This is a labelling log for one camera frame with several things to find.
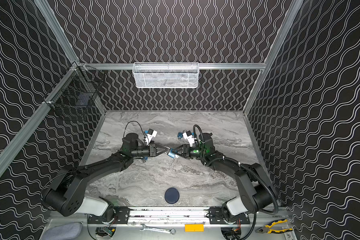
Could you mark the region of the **blue padlock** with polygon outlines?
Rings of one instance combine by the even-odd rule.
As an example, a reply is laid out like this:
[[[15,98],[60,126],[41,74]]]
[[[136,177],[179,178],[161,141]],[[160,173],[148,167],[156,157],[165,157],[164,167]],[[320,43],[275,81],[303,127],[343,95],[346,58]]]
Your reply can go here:
[[[167,149],[167,155],[168,155],[170,158],[172,158],[172,159],[177,159],[177,158],[175,158],[175,154],[174,154],[174,153],[175,153],[175,152],[173,151],[172,148]]]
[[[184,133],[186,133],[186,131],[182,131],[182,132],[179,132],[178,135],[177,135],[177,138],[180,140],[180,139],[183,139],[184,138]]]

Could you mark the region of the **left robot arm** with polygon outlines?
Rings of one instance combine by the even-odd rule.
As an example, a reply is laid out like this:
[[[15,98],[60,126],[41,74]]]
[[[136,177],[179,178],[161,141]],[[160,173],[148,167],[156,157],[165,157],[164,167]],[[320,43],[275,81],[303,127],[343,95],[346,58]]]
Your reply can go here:
[[[130,133],[122,139],[121,149],[110,157],[76,168],[65,167],[41,192],[41,203],[64,217],[84,213],[97,216],[104,222],[114,219],[114,205],[102,198],[86,196],[87,186],[110,174],[127,169],[137,158],[156,157],[170,151],[154,142],[144,145],[138,134]]]

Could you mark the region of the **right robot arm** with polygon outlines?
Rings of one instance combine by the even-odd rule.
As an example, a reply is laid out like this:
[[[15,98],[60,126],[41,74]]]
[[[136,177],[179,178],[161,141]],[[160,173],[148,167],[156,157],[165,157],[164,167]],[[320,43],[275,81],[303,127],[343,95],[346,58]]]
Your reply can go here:
[[[239,195],[222,205],[223,219],[230,223],[240,214],[262,212],[276,215],[278,198],[272,189],[270,178],[260,164],[244,164],[216,150],[212,133],[194,138],[193,144],[185,144],[168,150],[171,157],[196,158],[206,167],[219,171],[236,181]]]

